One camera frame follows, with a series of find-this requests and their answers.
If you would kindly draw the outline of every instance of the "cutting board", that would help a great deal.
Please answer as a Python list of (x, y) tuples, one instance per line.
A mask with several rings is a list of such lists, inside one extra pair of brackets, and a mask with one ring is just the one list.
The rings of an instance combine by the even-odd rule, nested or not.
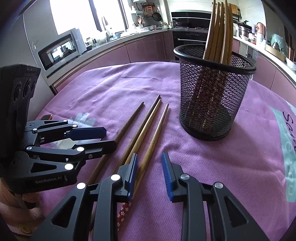
[(237, 5), (230, 3), (229, 7), (231, 8), (233, 14), (239, 15), (239, 8), (237, 7)]

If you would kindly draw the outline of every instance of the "kitchen shelf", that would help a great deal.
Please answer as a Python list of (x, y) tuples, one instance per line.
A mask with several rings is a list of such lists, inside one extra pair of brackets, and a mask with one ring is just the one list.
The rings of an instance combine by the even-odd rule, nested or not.
[(133, 13), (135, 13), (135, 14), (143, 14), (143, 11), (131, 11), (131, 13), (133, 14)]

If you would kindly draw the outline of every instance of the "built-in oven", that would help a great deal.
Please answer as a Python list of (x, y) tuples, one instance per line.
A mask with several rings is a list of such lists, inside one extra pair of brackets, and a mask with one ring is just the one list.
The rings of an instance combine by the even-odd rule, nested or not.
[(211, 12), (177, 11), (171, 14), (174, 28), (209, 29)]
[(207, 42), (207, 30), (191, 30), (186, 31), (175, 30), (173, 31), (174, 47), (178, 47), (185, 44), (203, 44)]

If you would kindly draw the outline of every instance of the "kettle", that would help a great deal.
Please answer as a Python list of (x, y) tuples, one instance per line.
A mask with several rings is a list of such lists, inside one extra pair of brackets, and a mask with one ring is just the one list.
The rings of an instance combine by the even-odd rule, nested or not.
[(263, 23), (257, 23), (257, 33), (260, 33), (266, 38), (266, 27)]

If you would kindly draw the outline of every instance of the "pan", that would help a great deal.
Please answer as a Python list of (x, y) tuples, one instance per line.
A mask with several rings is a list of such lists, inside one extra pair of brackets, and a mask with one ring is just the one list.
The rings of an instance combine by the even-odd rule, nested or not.
[(152, 17), (157, 22), (161, 21), (161, 15), (158, 12), (153, 13)]

